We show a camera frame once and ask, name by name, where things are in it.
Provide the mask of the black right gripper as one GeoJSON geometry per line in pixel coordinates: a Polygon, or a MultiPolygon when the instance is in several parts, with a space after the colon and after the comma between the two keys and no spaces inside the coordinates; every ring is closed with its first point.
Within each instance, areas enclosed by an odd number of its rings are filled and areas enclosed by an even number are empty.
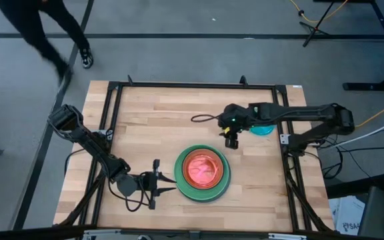
{"type": "Polygon", "coordinates": [[[229,104],[218,117],[218,126],[222,128],[221,136],[225,138],[227,148],[237,149],[239,142],[234,139],[232,146],[230,136],[249,130],[249,109],[240,105],[229,104]]]}

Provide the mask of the white printed cardboard box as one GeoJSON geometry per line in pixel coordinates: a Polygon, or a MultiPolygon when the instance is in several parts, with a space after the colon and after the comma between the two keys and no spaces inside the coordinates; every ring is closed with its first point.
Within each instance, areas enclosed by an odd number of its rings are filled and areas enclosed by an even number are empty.
{"type": "Polygon", "coordinates": [[[355,196],[329,200],[335,229],[341,234],[358,235],[365,204],[355,196]]]}

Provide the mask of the person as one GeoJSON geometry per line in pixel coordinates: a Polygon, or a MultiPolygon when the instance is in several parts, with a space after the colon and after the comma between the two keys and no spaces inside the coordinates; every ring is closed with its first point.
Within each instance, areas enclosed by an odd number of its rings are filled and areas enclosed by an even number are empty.
{"type": "Polygon", "coordinates": [[[88,69],[93,65],[90,44],[63,0],[0,0],[0,11],[26,43],[54,65],[59,83],[69,82],[72,71],[69,64],[48,41],[39,14],[41,11],[57,22],[77,45],[83,68],[88,69]]]}

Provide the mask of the black tripod stand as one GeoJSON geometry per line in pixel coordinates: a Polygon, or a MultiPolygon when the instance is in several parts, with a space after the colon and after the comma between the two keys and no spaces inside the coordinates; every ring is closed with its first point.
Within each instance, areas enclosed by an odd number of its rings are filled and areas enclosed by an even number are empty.
{"type": "Polygon", "coordinates": [[[333,5],[334,5],[334,1],[332,1],[330,3],[328,8],[325,10],[324,14],[322,14],[321,18],[318,21],[316,21],[316,20],[310,20],[305,15],[305,11],[303,9],[300,9],[299,6],[295,3],[298,16],[302,17],[305,20],[305,22],[300,21],[299,24],[304,26],[304,27],[307,27],[309,29],[309,35],[306,38],[306,40],[304,41],[303,47],[308,46],[308,44],[312,40],[312,38],[318,34],[328,35],[328,33],[320,30],[319,27],[322,24],[322,22],[324,22],[324,20],[326,20],[326,18],[328,18],[330,16],[330,10],[333,7],[333,5]]]}

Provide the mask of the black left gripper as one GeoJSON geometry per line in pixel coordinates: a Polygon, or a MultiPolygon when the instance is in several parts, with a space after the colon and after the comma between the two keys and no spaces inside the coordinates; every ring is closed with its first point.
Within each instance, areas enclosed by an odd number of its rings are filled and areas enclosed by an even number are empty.
{"type": "Polygon", "coordinates": [[[175,187],[158,189],[158,186],[157,186],[158,180],[168,182],[168,183],[176,183],[176,181],[164,176],[162,172],[159,172],[159,164],[160,164],[160,160],[155,159],[153,161],[153,170],[146,171],[142,173],[139,177],[139,186],[141,188],[142,193],[148,200],[149,209],[156,208],[156,198],[160,196],[162,193],[175,190],[175,187]]]}

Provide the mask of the small teal plastic plate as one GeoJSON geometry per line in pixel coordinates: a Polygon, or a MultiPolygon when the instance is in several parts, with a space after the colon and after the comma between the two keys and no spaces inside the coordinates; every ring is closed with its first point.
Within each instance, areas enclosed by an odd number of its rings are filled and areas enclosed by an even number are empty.
{"type": "Polygon", "coordinates": [[[250,128],[250,132],[254,135],[258,136],[265,136],[269,135],[273,130],[275,126],[274,125],[268,125],[268,126],[253,126],[250,128]]]}

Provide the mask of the black aluminium table frame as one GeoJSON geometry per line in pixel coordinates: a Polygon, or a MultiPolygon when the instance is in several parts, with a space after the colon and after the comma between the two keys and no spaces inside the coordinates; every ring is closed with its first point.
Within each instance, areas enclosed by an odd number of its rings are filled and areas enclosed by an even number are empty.
{"type": "Polygon", "coordinates": [[[163,234],[203,237],[206,233],[290,233],[304,228],[302,213],[292,221],[290,193],[284,180],[278,132],[266,137],[250,133],[239,136],[239,148],[225,147],[216,121],[194,123],[198,114],[220,114],[226,105],[247,106],[255,102],[304,105],[302,88],[273,85],[128,83],[92,81],[79,106],[85,126],[112,128],[112,153],[123,158],[133,173],[152,168],[174,176],[176,158],[192,145],[220,150],[231,166],[227,192],[212,203],[196,203],[165,183],[166,192],[156,208],[125,208],[115,186],[105,185],[84,212],[86,223],[127,234],[163,234]]]}

